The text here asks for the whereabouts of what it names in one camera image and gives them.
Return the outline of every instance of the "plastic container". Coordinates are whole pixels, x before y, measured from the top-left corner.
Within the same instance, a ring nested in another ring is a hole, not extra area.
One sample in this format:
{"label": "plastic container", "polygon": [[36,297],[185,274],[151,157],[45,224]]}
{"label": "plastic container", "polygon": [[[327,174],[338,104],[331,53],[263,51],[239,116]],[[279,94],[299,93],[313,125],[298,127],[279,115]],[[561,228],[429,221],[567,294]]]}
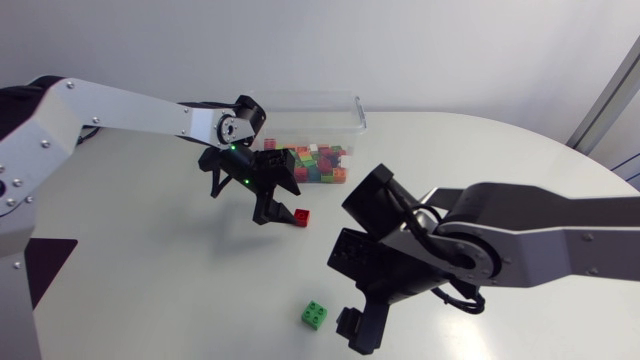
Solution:
{"label": "plastic container", "polygon": [[299,183],[344,183],[358,136],[367,128],[360,98],[348,91],[252,92],[267,113],[256,150],[289,148]]}

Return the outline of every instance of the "cable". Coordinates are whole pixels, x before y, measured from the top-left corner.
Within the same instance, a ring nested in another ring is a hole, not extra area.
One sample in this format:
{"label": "cable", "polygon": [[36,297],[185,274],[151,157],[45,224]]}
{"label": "cable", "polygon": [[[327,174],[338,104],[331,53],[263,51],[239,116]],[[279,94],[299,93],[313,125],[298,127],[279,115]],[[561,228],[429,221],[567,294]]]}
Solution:
{"label": "cable", "polygon": [[[87,127],[83,127],[83,129],[91,129],[93,128],[92,126],[87,126]],[[98,133],[98,131],[100,131],[101,128],[96,127],[95,129],[93,129],[91,132],[89,132],[87,135],[85,136],[78,136],[78,141],[76,142],[76,146],[82,144],[83,142],[91,139],[92,137],[96,136],[96,134]]]}
{"label": "cable", "polygon": [[640,176],[640,173],[637,173],[637,174],[633,175],[632,177],[630,177],[630,178],[626,179],[625,181],[633,180],[633,179],[635,179],[635,178],[636,178],[636,177],[638,177],[638,176]]}
{"label": "cable", "polygon": [[418,240],[420,245],[422,245],[422,247],[424,247],[425,250],[427,250],[433,256],[445,260],[452,265],[457,265],[458,262],[455,261],[454,258],[451,258],[446,252],[440,249],[440,247],[435,244],[433,240],[431,240],[431,238],[429,238],[427,230],[422,227],[422,225],[420,225],[418,219],[413,214],[413,209],[404,198],[404,196],[400,193],[400,190],[397,189],[391,182],[388,182],[386,184],[386,188],[389,190],[389,192],[391,192],[391,195],[393,195],[398,204],[400,204],[400,207],[402,207],[402,209],[404,210],[405,222],[407,223],[407,227],[411,231],[411,234],[413,234],[413,237]]}
{"label": "cable", "polygon": [[473,298],[474,302],[469,302],[453,298],[446,292],[442,291],[440,288],[431,289],[431,292],[442,299],[445,305],[449,304],[456,309],[462,310],[468,314],[477,315],[484,311],[484,304],[486,301],[484,300],[482,295],[480,295],[480,293],[476,294],[476,297]]}
{"label": "cable", "polygon": [[424,209],[427,210],[428,212],[431,213],[431,215],[433,215],[433,217],[436,218],[436,220],[438,221],[438,223],[442,222],[442,217],[440,217],[440,214],[438,214],[438,212],[436,211],[436,209],[434,209],[433,207],[429,206],[429,205],[425,205],[425,204],[419,204],[413,207],[413,209]]}
{"label": "cable", "polygon": [[614,166],[614,167],[611,169],[611,171],[614,171],[615,169],[617,169],[617,168],[619,168],[620,166],[622,166],[622,165],[624,165],[624,164],[628,163],[629,161],[631,161],[631,160],[633,160],[633,159],[637,158],[638,156],[640,156],[640,153],[637,153],[637,154],[633,155],[632,157],[628,158],[627,160],[625,160],[625,161],[621,162],[620,164],[618,164],[618,165]]}

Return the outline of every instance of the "white table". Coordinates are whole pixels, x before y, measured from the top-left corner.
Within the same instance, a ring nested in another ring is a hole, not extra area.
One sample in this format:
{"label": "white table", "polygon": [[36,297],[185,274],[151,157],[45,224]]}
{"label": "white table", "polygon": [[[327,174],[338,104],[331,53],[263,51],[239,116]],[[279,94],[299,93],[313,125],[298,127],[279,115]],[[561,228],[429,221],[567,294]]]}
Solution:
{"label": "white table", "polygon": [[[481,181],[571,197],[635,195],[594,161],[529,131],[465,115],[369,113],[346,185],[309,184],[290,209],[308,228],[251,222],[254,197],[232,183],[208,196],[199,145],[106,130],[40,188],[36,236],[79,245],[35,310],[43,355],[74,359],[359,359],[335,333],[362,309],[326,266],[340,207],[379,163],[412,194]],[[567,277],[533,289],[483,288],[479,316],[430,293],[391,307],[381,359],[637,359],[640,283]],[[314,299],[329,315],[300,321]]]}

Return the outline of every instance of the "red cube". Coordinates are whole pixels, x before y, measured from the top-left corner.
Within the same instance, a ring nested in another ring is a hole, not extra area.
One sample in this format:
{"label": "red cube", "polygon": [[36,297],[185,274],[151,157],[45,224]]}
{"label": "red cube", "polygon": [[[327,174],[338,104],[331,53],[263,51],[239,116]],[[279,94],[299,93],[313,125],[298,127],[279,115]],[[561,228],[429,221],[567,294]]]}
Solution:
{"label": "red cube", "polygon": [[295,168],[293,169],[293,177],[296,182],[307,182],[309,181],[309,172],[307,168]]}
{"label": "red cube", "polygon": [[275,150],[275,148],[276,148],[276,139],[264,139],[265,150]]}
{"label": "red cube", "polygon": [[309,210],[296,209],[296,212],[293,214],[293,217],[296,218],[298,223],[297,226],[307,227],[309,224],[309,217],[311,217],[311,212]]}
{"label": "red cube", "polygon": [[318,170],[322,174],[333,174],[333,166],[331,166],[331,160],[324,156],[318,158]]}

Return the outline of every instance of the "green cube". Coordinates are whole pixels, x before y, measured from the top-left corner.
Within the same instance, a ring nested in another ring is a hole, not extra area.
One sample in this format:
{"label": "green cube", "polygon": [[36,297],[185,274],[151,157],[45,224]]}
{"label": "green cube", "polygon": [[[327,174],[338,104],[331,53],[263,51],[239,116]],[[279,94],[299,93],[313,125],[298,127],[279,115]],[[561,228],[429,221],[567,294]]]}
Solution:
{"label": "green cube", "polygon": [[322,305],[311,300],[307,308],[302,312],[302,322],[311,326],[314,330],[318,330],[322,322],[327,317],[327,309]]}

